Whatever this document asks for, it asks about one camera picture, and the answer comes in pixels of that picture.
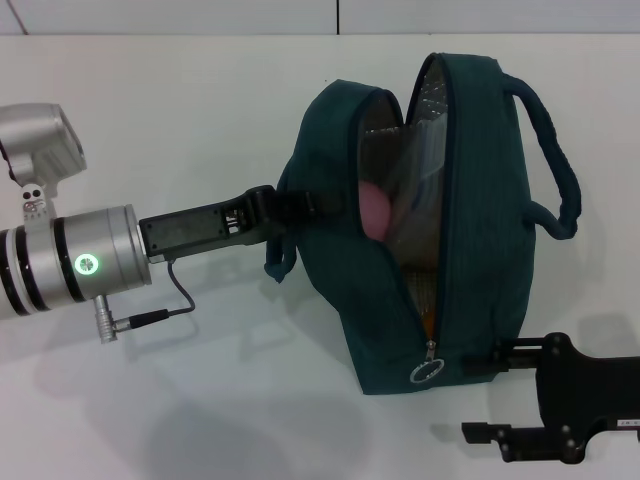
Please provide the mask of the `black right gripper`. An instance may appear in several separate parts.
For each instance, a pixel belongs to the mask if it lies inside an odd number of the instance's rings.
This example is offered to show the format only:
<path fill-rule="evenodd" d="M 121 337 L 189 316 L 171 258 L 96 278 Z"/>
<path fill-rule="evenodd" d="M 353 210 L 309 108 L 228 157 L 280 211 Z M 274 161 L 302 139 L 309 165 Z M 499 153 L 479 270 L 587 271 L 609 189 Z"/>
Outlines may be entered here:
<path fill-rule="evenodd" d="M 578 351 L 568 335 L 497 341 L 489 354 L 465 356 L 465 376 L 510 370 L 536 371 L 544 427 L 461 424 L 471 445 L 496 442 L 506 463 L 585 458 L 588 442 L 607 431 L 639 431 L 639 359 L 594 358 Z"/>

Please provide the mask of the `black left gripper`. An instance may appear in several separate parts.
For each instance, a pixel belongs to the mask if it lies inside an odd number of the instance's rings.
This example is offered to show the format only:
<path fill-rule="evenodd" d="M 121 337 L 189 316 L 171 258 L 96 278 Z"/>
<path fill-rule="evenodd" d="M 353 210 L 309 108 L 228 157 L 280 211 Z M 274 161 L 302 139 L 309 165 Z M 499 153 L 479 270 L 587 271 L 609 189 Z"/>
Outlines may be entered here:
<path fill-rule="evenodd" d="M 224 202 L 172 212 L 139 221 L 146 255 L 160 263 L 231 246 L 278 241 L 289 229 L 281 220 L 316 220 L 341 214 L 341 192 L 277 192 L 252 188 Z"/>

